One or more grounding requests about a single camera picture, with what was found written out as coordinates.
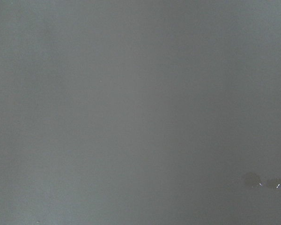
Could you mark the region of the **spilled liquid puddle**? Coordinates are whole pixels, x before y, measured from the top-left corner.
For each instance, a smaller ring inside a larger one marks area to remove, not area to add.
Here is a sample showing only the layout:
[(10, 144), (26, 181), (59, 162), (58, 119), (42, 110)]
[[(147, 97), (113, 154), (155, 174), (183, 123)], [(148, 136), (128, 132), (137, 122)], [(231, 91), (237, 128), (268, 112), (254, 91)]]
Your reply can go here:
[(248, 172), (242, 176), (243, 184), (249, 188), (261, 188), (266, 187), (269, 189), (280, 189), (281, 188), (281, 179), (272, 178), (264, 180), (260, 175), (254, 172)]

